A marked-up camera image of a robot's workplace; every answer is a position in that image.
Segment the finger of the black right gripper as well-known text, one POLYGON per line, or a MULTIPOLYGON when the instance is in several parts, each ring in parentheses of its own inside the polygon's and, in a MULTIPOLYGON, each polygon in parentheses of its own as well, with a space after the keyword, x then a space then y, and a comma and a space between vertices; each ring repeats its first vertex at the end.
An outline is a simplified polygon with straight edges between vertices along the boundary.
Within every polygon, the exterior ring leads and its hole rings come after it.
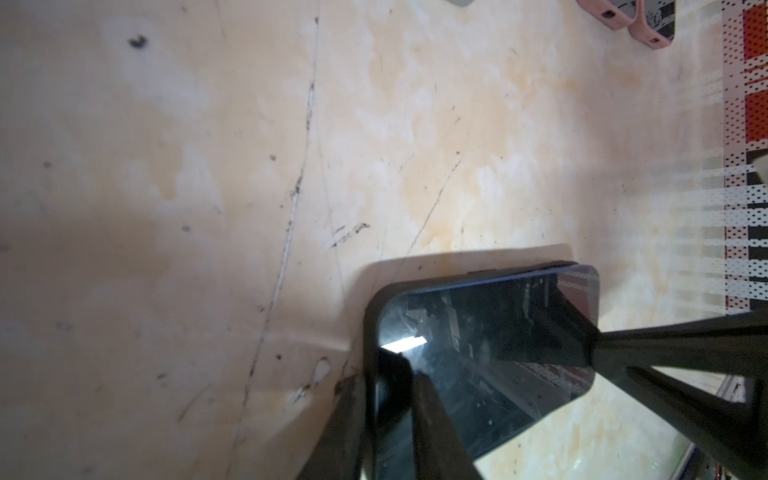
POLYGON ((767 476, 767 312, 600 334, 592 368, 740 479, 767 476), (740 377, 730 401, 674 377, 740 377))

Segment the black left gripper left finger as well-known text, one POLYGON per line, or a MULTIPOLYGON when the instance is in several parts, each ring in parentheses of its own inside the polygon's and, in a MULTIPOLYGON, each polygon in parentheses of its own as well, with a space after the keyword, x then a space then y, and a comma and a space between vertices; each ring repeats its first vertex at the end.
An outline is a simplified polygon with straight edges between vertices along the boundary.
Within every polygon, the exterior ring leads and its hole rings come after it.
POLYGON ((359 479, 366 433, 366 379, 341 380, 334 410, 297 479, 359 479))

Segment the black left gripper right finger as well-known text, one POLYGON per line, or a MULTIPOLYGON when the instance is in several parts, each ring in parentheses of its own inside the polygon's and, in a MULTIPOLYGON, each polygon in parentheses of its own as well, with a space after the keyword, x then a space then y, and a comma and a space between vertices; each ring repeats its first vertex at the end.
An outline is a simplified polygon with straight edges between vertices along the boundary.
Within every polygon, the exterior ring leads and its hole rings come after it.
POLYGON ((417 373, 411 385, 412 440, 417 479, 482 476, 464 448, 430 378, 417 373))

